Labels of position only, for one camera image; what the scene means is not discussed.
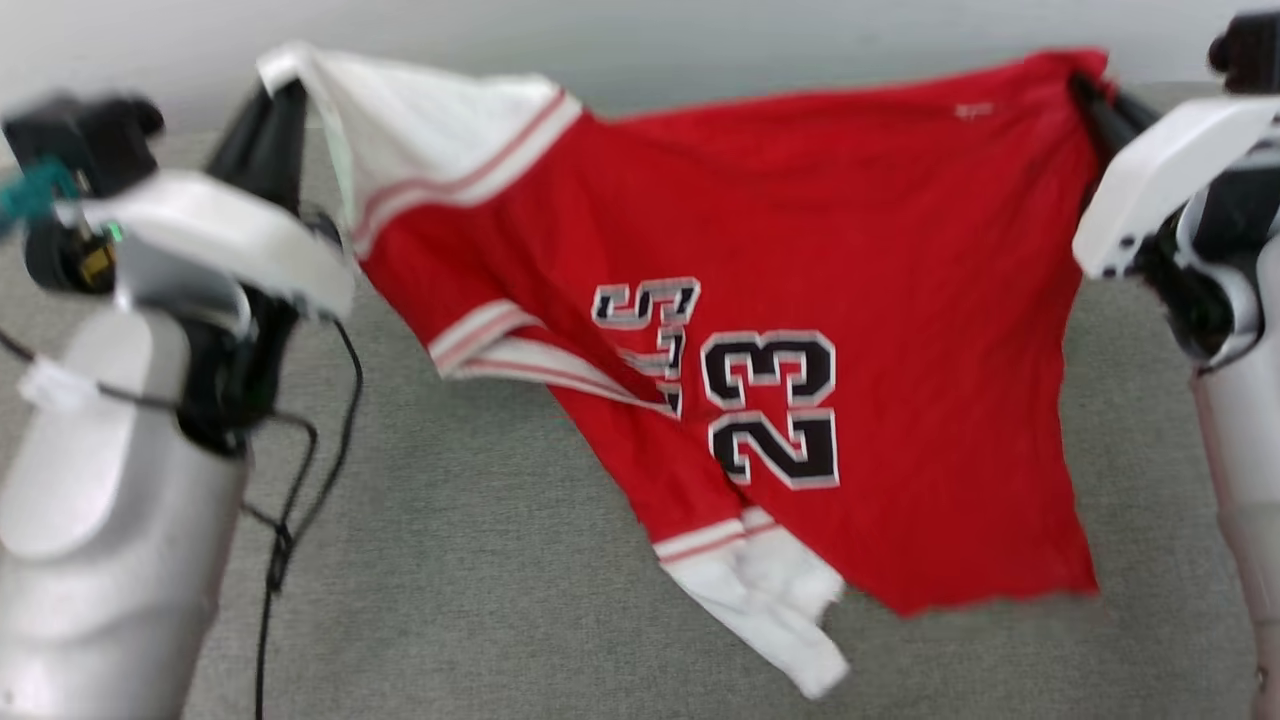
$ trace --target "white wall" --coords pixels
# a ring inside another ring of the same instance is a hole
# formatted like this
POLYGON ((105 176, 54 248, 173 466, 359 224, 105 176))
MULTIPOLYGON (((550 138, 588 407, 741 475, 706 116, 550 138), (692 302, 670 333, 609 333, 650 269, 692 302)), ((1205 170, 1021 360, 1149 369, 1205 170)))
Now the white wall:
POLYGON ((1208 79, 1239 0, 9 0, 0 110, 52 86, 140 88, 220 128, 291 38, 474 73, 538 70, 602 111, 919 77, 1047 45, 1129 82, 1208 79))

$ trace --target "gray carpet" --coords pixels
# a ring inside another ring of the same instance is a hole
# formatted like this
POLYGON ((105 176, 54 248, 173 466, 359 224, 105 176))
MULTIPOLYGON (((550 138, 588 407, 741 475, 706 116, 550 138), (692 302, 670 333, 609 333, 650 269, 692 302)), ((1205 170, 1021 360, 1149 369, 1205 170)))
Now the gray carpet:
MULTIPOLYGON (((170 141, 161 159, 193 165, 205 145, 170 141)), ((317 143, 310 167, 325 165, 317 143)), ((332 177, 308 181, 310 197, 334 201, 332 177)), ((40 295, 14 247, 0 260, 0 323, 60 347, 84 304, 40 295)), ((815 703, 666 578, 544 389, 442 383, 367 287, 349 327, 367 396, 346 477, 278 606, 271 719, 1244 716, 1252 639, 1188 370, 1138 287, 1087 286, 1066 342, 1065 442, 1101 600, 900 621, 850 596, 828 630, 854 674, 815 703)), ((3 459, 28 415, 17 378, 0 361, 3 459)), ((297 337, 282 405, 315 418, 328 450, 349 378, 337 336, 297 337)), ((300 448, 262 434, 255 501, 279 502, 300 448)), ((242 524, 192 720, 251 717, 269 544, 242 524)))

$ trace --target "white cable tie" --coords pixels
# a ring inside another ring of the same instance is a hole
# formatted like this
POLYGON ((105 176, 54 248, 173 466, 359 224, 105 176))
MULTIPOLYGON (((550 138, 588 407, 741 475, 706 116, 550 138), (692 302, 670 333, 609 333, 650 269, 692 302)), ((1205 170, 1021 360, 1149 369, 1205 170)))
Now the white cable tie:
POLYGON ((97 398, 97 383, 37 355, 18 380, 23 400, 42 410, 73 413, 97 398))

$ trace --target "fabric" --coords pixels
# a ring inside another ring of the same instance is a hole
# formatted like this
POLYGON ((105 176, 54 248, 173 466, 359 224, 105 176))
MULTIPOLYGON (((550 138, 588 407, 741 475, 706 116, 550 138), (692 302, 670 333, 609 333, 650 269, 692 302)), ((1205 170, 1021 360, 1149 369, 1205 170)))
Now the fabric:
POLYGON ((548 384, 681 587, 809 697, 897 612, 1096 589, 1062 460, 1093 51, 604 122, 540 77, 291 46, 374 286, 447 378, 548 384))

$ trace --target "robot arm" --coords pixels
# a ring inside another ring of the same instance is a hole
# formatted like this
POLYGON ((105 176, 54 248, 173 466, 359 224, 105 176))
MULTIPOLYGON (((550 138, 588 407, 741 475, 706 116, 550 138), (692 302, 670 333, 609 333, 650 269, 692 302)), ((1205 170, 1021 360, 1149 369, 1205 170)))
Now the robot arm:
POLYGON ((1277 29, 1280 13, 1231 23, 1211 63, 1236 95, 1185 102, 1112 147, 1073 242, 1085 275, 1151 286, 1192 360, 1219 525, 1254 628, 1260 719, 1280 717, 1277 29))
MULTIPOLYGON (((0 484, 0 717, 180 715, 288 336, 352 306, 332 223, 298 218, 305 111, 301 86, 260 92, 205 173, 156 168, 145 102, 60 97, 5 123, 45 183, 0 208, 35 215, 29 274, 113 304, 23 380, 36 413, 0 484)), ((276 542, 273 589, 300 534, 276 542)))

